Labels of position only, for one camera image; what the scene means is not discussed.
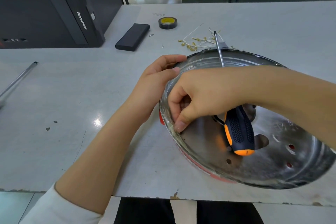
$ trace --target left hand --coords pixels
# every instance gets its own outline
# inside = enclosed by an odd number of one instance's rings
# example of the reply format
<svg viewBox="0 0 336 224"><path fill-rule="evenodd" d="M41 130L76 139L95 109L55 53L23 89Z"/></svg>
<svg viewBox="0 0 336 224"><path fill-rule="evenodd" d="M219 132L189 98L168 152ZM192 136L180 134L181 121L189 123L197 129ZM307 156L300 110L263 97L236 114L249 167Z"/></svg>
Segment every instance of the left hand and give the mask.
<svg viewBox="0 0 336 224"><path fill-rule="evenodd" d="M173 65L186 59L185 55L163 55L149 65L140 76L127 102L135 108L134 111L142 122L148 120L160 101L167 82L179 75L180 69L171 69Z"/></svg>

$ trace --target metal pot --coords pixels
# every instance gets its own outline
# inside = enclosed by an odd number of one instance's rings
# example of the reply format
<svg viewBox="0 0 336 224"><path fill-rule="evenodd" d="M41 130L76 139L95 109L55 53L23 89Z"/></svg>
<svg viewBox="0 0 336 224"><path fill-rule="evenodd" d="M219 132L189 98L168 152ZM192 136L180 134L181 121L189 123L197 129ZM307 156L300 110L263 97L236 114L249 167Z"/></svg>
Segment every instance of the metal pot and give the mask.
<svg viewBox="0 0 336 224"><path fill-rule="evenodd" d="M222 54L226 67L283 66L239 50L224 48ZM192 69L221 67L221 63L216 50L206 50L188 56L176 66L181 75ZM167 97L180 75L167 83L160 112L180 151L207 174L254 187L289 189L315 181L333 165L336 154L328 146L287 118L259 106L251 115L255 117L252 126L257 150L250 156L232 153L222 126L210 116L196 119L181 134L175 132Z"/></svg>

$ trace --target metal rod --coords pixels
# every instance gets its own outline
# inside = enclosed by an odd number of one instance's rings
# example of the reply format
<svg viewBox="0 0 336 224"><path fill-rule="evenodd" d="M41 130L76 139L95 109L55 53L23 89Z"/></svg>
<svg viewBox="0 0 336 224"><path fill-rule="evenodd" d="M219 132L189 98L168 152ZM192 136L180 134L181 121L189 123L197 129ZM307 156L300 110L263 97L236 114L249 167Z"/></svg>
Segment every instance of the metal rod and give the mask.
<svg viewBox="0 0 336 224"><path fill-rule="evenodd" d="M37 61L35 61L33 64L31 64L25 71L23 71L14 81L8 85L8 87L0 93L0 98L11 88L17 83L22 77L24 77L25 74L27 74L30 70L32 70L36 65L38 64Z"/></svg>
<svg viewBox="0 0 336 224"><path fill-rule="evenodd" d="M224 66L224 61L223 61L223 56L222 56L222 51L221 51L221 48L219 47L219 44L218 44L217 32L214 31L213 34L214 34L215 40L216 40L216 47L217 47L217 51L218 51L218 54L219 54L220 63L222 64L222 67L225 67Z"/></svg>

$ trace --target orange and black screwdriver handle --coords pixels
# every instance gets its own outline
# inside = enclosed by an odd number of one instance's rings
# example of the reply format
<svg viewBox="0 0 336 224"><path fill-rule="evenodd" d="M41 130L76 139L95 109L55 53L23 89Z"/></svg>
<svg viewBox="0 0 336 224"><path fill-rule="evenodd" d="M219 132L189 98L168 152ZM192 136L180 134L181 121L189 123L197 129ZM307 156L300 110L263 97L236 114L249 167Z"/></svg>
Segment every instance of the orange and black screwdriver handle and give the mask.
<svg viewBox="0 0 336 224"><path fill-rule="evenodd" d="M254 132L252 124L240 105L225 113L224 120L215 116L224 125L225 134L233 152L240 156L254 153Z"/></svg>

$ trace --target forearm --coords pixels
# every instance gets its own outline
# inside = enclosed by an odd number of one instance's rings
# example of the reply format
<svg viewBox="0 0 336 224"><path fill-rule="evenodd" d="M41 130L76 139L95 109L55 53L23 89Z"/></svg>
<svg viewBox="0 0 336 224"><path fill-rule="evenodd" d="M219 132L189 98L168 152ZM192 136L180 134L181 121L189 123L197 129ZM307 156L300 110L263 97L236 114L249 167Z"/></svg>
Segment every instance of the forearm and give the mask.
<svg viewBox="0 0 336 224"><path fill-rule="evenodd" d="M93 212L105 212L128 146L142 123L132 110L125 102L57 181L55 189L63 198Z"/></svg>
<svg viewBox="0 0 336 224"><path fill-rule="evenodd" d="M250 78L252 103L285 116L336 148L336 84L268 66L251 71Z"/></svg>

